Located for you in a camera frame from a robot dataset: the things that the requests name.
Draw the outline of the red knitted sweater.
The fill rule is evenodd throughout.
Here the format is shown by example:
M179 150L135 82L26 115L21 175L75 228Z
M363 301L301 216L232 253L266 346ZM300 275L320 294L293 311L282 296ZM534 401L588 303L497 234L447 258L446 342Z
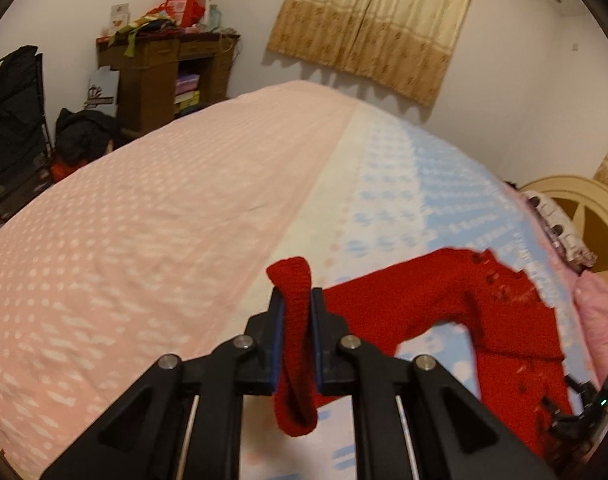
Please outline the red knitted sweater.
M286 302L274 413L285 434L301 437L316 428L318 408L331 401L315 385L312 272L304 258L293 257L266 273ZM571 411L564 355L554 309L524 272L507 268L488 250L442 248L327 288L324 299L351 334L387 356L435 324L463 325L483 404L537 456L551 456L551 417L543 402Z

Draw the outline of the pink quilt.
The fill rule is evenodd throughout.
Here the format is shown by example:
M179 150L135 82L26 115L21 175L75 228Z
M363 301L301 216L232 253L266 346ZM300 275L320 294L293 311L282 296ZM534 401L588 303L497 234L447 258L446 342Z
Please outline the pink quilt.
M519 255L540 298L556 311L564 369L571 373L582 364L588 377L602 384L608 374L607 282L590 271L572 270L528 199L508 184L502 192L526 224L526 248Z

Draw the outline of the white patterned pillow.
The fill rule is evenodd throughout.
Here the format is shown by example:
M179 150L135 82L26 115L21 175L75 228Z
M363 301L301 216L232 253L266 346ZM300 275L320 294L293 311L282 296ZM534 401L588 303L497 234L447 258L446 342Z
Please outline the white patterned pillow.
M560 258L578 274L591 269L597 256L585 245L577 228L558 203L548 195L535 191L525 191L523 195Z

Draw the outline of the cream and brown headboard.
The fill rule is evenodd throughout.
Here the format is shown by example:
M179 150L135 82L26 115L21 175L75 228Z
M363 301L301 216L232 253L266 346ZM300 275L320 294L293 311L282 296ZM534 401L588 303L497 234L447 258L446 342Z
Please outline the cream and brown headboard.
M552 176L522 185L520 191L543 193L561 207L597 255L592 272L608 283L608 188L589 178Z

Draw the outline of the black folding chair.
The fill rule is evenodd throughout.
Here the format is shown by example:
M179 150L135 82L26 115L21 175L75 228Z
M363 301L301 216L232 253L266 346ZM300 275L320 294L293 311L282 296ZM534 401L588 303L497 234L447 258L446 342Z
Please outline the black folding chair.
M0 221L54 184L42 54L24 46L0 59Z

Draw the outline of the black bag on floor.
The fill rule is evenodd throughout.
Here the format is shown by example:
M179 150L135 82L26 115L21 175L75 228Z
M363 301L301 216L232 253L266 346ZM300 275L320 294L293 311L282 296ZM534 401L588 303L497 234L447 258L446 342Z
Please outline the black bag on floor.
M62 108L56 121L51 172L56 182L129 142L118 121L98 110Z

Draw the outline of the white paper bag with logo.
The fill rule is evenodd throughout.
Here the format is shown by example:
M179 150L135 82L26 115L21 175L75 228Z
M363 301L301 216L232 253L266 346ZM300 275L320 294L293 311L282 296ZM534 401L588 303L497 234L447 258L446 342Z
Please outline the white paper bag with logo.
M118 111L118 82L120 72L101 66L89 78L84 107L115 117Z

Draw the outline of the dark brown wooden desk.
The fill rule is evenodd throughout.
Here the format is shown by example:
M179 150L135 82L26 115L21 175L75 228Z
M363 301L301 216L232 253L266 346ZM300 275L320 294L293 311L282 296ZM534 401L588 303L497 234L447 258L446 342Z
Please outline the dark brown wooden desk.
M116 118L121 127L143 136L172 122L183 76L198 78L198 110L226 100L239 40L236 32L143 32L128 56L127 40L98 38L98 65L120 73Z

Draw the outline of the colourful cloth pile on desk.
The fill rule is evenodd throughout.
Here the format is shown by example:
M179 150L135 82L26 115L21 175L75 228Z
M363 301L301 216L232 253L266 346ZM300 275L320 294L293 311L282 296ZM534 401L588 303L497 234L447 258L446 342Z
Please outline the colourful cloth pile on desk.
M176 26L176 20L166 11L144 14L141 18L137 18L135 21L120 28L117 32L114 32L108 40L108 46L126 44L124 56L126 58L133 58L136 53L137 36L141 32L151 34L152 32L159 32L160 30L175 28Z

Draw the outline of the beige patterned curtain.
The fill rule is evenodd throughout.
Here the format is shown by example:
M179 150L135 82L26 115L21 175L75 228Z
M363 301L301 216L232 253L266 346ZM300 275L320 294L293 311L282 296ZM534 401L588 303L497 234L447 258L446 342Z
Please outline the beige patterned curtain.
M471 0L283 0L267 47L431 108Z

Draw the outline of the white card on desk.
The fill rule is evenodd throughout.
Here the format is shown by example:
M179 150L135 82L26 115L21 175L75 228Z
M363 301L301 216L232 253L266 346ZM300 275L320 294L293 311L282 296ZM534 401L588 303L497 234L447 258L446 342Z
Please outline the white card on desk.
M109 30L111 34L125 27L130 21L128 3L114 4L111 6Z

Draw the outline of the red gift bag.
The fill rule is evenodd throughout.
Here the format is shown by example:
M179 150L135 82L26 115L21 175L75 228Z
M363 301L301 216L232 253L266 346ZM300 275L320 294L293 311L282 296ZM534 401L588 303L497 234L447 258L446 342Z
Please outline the red gift bag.
M206 11L206 0L166 0L165 9L179 27L198 24Z

